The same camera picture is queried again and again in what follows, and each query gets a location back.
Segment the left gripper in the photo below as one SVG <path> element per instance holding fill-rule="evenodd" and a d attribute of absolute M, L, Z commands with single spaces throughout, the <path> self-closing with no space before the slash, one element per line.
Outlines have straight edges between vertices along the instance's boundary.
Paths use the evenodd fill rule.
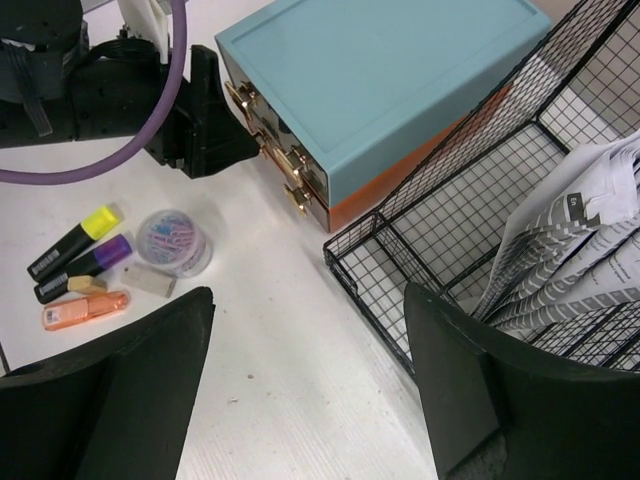
<path fill-rule="evenodd" d="M 114 39 L 91 45 L 79 1 L 4 1 L 1 146 L 133 136 L 168 73 L 156 47 L 125 24 Z M 190 78 L 164 123 L 164 164 L 204 178 L 259 150 L 227 104 L 218 55 L 192 46 Z"/>

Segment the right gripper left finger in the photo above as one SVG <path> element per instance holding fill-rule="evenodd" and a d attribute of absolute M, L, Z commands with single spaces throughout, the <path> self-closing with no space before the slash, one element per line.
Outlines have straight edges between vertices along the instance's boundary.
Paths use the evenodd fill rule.
<path fill-rule="evenodd" d="M 173 479 L 215 305 L 197 287 L 1 378 L 4 479 Z"/>

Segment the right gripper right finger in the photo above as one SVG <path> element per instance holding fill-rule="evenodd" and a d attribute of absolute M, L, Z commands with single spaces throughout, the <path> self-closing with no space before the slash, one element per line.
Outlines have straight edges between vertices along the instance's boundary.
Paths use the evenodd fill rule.
<path fill-rule="evenodd" d="M 404 290 L 441 479 L 635 479 L 639 377 L 547 353 L 423 286 Z"/>

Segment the clear paper clip jar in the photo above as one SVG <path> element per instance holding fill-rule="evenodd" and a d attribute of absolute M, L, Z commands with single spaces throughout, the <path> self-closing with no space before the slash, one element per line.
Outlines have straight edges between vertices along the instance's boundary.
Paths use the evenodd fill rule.
<path fill-rule="evenodd" d="M 149 215 L 135 234 L 141 259 L 178 278 L 202 273 L 212 259 L 212 244 L 206 233 L 186 213 L 160 210 Z"/>

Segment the teal drawer box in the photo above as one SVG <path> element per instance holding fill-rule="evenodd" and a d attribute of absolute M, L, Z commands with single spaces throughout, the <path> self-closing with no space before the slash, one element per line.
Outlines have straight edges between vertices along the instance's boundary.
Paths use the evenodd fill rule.
<path fill-rule="evenodd" d="M 387 196 L 551 28 L 528 1 L 275 1 L 216 36 L 230 98 L 333 233 Z"/>

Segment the white paper sheets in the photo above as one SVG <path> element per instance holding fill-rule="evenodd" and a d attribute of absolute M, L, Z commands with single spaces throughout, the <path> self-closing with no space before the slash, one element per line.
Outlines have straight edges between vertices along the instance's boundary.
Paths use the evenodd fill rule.
<path fill-rule="evenodd" d="M 639 299 L 639 136 L 572 150 L 509 216 L 472 316 L 502 331 Z"/>

